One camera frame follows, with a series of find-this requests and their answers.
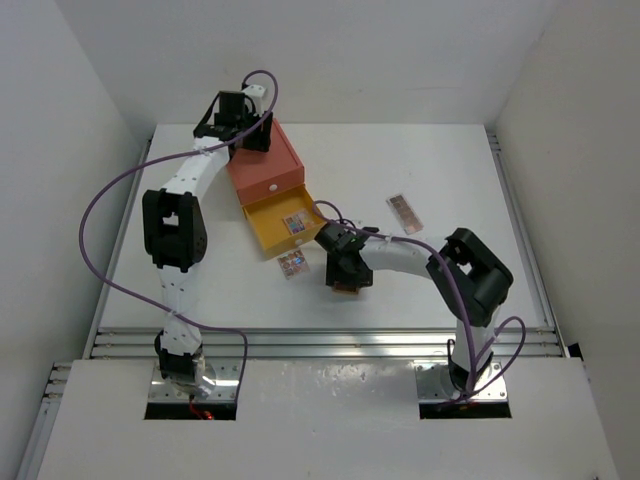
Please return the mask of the orange drawer box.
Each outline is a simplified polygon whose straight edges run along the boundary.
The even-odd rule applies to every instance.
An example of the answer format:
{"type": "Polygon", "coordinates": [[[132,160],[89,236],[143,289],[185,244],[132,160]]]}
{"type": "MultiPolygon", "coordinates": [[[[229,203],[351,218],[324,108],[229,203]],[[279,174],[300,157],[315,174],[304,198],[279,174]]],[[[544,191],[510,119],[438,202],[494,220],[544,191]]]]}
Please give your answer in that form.
{"type": "Polygon", "coordinates": [[[277,120],[271,127],[268,152],[238,149],[227,164],[231,182],[241,205],[277,195],[305,181],[305,169],[277,120]]]}

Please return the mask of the long brown eyeshadow palette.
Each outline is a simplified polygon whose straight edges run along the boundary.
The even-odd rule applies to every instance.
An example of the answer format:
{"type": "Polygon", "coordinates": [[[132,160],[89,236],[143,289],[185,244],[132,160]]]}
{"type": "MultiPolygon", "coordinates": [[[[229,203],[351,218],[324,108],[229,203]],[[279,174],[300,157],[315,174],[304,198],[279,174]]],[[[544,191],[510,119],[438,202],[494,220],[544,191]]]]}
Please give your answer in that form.
{"type": "Polygon", "coordinates": [[[386,199],[386,203],[407,235],[416,234],[424,225],[403,194],[395,194],[386,199]]]}

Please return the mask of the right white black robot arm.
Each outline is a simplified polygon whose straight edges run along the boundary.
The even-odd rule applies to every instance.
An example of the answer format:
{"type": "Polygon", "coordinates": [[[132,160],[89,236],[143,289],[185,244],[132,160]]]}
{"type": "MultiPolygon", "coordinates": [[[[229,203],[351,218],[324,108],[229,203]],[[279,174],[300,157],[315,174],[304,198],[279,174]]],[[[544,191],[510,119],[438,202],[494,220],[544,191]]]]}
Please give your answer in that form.
{"type": "Polygon", "coordinates": [[[492,357],[496,312],[506,301],[514,277],[506,265],[466,228],[458,228],[435,248],[424,241],[383,235],[337,222],[323,226],[315,241],[327,255],[325,283],[357,292],[373,285],[376,271],[425,278],[457,320],[448,353],[453,387],[468,394],[492,357]]]}

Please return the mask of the round-pan eyeshadow palette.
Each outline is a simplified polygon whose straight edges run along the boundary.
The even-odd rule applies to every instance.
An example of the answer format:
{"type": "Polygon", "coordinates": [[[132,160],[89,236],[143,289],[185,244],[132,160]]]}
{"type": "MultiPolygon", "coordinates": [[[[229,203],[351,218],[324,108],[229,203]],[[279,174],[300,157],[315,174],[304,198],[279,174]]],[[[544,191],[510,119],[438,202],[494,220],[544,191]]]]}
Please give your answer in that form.
{"type": "Polygon", "coordinates": [[[310,271],[308,262],[301,250],[294,250],[277,258],[284,277],[287,280],[310,271]]]}

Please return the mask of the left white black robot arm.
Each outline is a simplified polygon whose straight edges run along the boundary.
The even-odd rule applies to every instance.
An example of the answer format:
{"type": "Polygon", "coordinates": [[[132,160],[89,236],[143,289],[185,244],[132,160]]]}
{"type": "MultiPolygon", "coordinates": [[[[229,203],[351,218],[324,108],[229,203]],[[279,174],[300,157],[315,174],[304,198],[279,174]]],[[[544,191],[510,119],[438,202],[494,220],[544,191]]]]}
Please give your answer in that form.
{"type": "Polygon", "coordinates": [[[206,372],[201,329],[184,320],[197,303],[198,264],[208,236],[200,200],[237,146],[267,152],[273,116],[264,114],[267,89],[249,84],[221,91],[194,129],[193,154],[159,189],[142,198],[143,240],[156,266],[169,319],[154,348],[162,377],[190,399],[213,389],[206,372]]]}

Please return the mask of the colourful eyeshadow palette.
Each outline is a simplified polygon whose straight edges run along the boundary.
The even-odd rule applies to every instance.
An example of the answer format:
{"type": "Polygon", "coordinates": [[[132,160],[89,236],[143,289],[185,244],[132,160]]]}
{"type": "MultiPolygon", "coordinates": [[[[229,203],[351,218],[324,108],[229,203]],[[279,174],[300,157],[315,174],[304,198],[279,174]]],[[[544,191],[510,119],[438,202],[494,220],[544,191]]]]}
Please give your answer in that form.
{"type": "Polygon", "coordinates": [[[297,235],[315,225],[313,218],[306,209],[284,216],[283,222],[290,235],[297,235]]]}

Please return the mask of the brown quad eyeshadow palette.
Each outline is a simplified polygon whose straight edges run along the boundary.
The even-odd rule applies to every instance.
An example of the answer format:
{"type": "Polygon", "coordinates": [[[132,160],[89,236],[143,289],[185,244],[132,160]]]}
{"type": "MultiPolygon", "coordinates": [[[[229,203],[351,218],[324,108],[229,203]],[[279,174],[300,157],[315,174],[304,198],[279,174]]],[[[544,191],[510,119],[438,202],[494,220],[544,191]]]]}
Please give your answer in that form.
{"type": "Polygon", "coordinates": [[[356,288],[356,287],[352,287],[352,286],[346,286],[346,285],[335,285],[332,290],[335,293],[338,294],[344,294],[344,295],[352,295],[352,296],[357,296],[359,294],[360,289],[356,288]]]}

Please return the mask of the yellow drawer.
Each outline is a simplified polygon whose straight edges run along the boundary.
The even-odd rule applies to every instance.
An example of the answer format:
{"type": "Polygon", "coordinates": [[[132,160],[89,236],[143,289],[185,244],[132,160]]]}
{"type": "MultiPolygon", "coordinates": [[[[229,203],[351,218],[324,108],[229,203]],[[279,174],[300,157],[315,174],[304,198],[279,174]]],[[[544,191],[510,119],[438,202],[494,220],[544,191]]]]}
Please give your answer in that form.
{"type": "Polygon", "coordinates": [[[264,256],[271,259],[312,241],[325,222],[313,212],[313,199],[305,185],[289,189],[272,197],[243,207],[264,256]],[[283,217],[306,209],[315,225],[297,235],[290,235],[283,217]]]}

